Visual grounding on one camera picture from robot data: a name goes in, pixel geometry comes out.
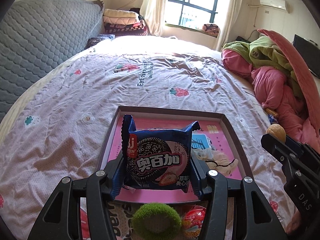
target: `curtain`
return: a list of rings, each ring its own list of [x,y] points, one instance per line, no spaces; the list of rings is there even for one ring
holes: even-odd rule
[[[223,45],[227,43],[231,28],[233,27],[238,18],[241,3],[242,0],[228,0],[228,9],[225,21],[222,26],[219,26],[220,32],[217,37],[215,50],[220,51]]]
[[[164,10],[167,0],[143,0],[140,14],[144,17],[150,33],[161,36],[164,28]]]

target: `air conditioner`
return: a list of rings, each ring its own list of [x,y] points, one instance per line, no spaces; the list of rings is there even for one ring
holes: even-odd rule
[[[289,4],[285,0],[260,0],[260,4],[279,8],[289,13]]]

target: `bed sheet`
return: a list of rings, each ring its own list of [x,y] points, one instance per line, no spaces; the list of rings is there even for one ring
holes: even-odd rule
[[[249,85],[226,71],[219,59],[219,52],[190,42],[119,37],[74,56],[27,90],[0,131],[0,215],[14,235],[27,239],[62,177],[81,179],[95,171],[119,105],[224,113],[256,183],[286,226],[294,205],[283,190],[285,177],[260,146],[268,119]],[[232,213],[227,239],[231,232]]]

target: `strawberry image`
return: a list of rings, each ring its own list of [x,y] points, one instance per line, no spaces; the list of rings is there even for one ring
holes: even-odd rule
[[[127,70],[128,72],[135,70],[135,69],[139,69],[140,67],[136,66],[136,65],[132,65],[132,64],[126,64],[126,65],[118,65],[116,66],[116,69],[114,70],[114,73],[118,73],[121,71],[125,71]]]
[[[4,203],[4,199],[3,199],[3,197],[0,195],[0,208],[3,208],[3,203]]]
[[[90,233],[89,233],[89,225],[88,225],[88,216],[87,216],[87,213],[82,208],[80,208],[80,220],[81,220],[82,238],[85,240],[90,238]]]
[[[77,69],[75,72],[71,73],[69,76],[71,77],[73,74],[80,75],[81,74],[81,69]]]
[[[160,177],[159,186],[167,186],[176,183],[178,177],[173,172],[166,172]]]
[[[176,97],[186,97],[189,95],[188,90],[182,88],[171,88],[170,95],[174,95]]]
[[[124,69],[128,69],[128,72],[130,72],[132,70],[139,69],[139,67],[136,65],[132,65],[132,64],[126,64],[126,65],[124,65]]]
[[[272,207],[273,211],[277,213],[279,204],[276,201],[270,200],[270,206]]]

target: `candy wrapper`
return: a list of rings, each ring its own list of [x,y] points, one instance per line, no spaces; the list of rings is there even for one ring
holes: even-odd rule
[[[206,208],[202,206],[194,206],[182,218],[183,233],[188,239],[198,239],[202,228]]]
[[[182,130],[136,130],[131,115],[123,118],[124,184],[138,189],[187,189],[193,122]]]
[[[278,124],[278,120],[271,114],[268,114],[270,124]]]

